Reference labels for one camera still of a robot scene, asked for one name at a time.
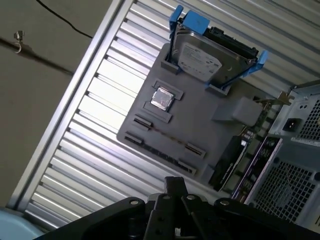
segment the screw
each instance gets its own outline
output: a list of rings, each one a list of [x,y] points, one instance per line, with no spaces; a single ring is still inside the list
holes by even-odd
[[[22,42],[22,40],[23,40],[23,38],[24,38],[24,35],[25,35],[25,32],[19,30],[19,31],[17,31],[17,32],[13,35],[13,37],[14,37],[16,40],[18,40],[18,42]]]
[[[131,205],[137,205],[139,203],[139,201],[133,200],[130,202]]]
[[[195,197],[195,196],[193,196],[193,195],[189,195],[189,196],[187,196],[187,197],[186,197],[186,199],[194,200],[194,199],[196,199],[196,197]]]
[[[223,206],[228,206],[228,205],[229,205],[229,202],[228,202],[227,200],[222,200],[222,201],[220,202],[220,204],[223,205]]]

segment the blue drive bracket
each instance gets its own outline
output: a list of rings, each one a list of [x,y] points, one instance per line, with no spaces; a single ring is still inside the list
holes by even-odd
[[[234,76],[233,78],[229,79],[227,82],[225,82],[220,88],[221,89],[224,89],[226,88],[227,86],[231,85],[232,83],[234,83],[235,81],[237,81],[239,78],[245,78],[246,76],[250,75],[250,74],[253,74],[259,70],[261,70],[266,61],[268,59],[268,51],[266,50],[263,50],[258,61],[253,65],[251,66],[250,68],[248,68],[247,70],[241,72],[240,74]]]
[[[199,35],[203,35],[209,26],[210,20],[200,16],[194,11],[188,11],[183,19],[182,25]]]
[[[171,57],[172,57],[172,48],[174,46],[174,40],[175,40],[175,33],[176,33],[176,27],[178,24],[178,19],[182,13],[182,11],[184,10],[184,7],[181,5],[178,5],[175,10],[173,11],[173,13],[171,14],[170,18],[169,18],[169,28],[170,28],[170,48],[169,48],[169,53],[166,56],[166,61],[171,63]]]

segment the metal mesh panel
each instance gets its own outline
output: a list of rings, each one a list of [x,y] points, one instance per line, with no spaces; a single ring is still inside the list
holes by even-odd
[[[255,197],[256,208],[294,223],[315,185],[312,173],[289,163],[273,166]]]
[[[320,99],[316,101],[298,135],[298,138],[316,141],[320,140]]]

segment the light blue object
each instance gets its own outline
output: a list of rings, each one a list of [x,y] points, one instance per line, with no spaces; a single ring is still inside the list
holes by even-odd
[[[234,76],[233,78],[231,78],[230,80],[225,82],[220,88],[224,89],[225,87],[231,85],[238,78],[244,78],[244,77],[246,77],[246,76],[248,76],[250,74],[253,74],[256,71],[261,70],[264,67],[267,59],[268,59],[268,51],[263,50],[261,55],[260,55],[260,57],[259,57],[259,59],[258,59],[258,61],[253,66],[251,66],[249,69],[241,72],[240,74]]]
[[[43,234],[24,218],[0,210],[0,240],[33,240]]]
[[[255,65],[251,66],[248,70],[246,70],[242,76],[240,77],[246,77],[250,74],[253,74],[256,71],[259,71],[260,69],[262,69],[266,63],[268,59],[268,51],[263,50],[258,61],[255,63]]]
[[[204,16],[200,16],[198,13],[190,10],[185,15],[182,25],[197,34],[203,35],[207,30],[209,23],[209,19],[206,19]]]
[[[183,10],[184,10],[184,7],[181,5],[178,5],[169,18],[170,38],[172,37],[172,33],[174,33],[176,30],[178,19]]]

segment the corrugated metal surface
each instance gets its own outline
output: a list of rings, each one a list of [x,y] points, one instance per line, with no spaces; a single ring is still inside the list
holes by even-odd
[[[270,96],[319,78],[320,5],[316,1],[179,3],[185,6],[184,13],[196,10],[211,19],[211,26],[270,52],[265,68],[244,79]],[[85,56],[87,62],[77,70],[9,205],[47,228],[57,228],[128,196],[146,200],[163,190],[165,176],[178,175],[116,140],[162,45],[168,42],[168,17],[177,4],[113,1],[88,50],[94,56]],[[220,197],[209,187],[186,181],[190,191],[210,201]]]

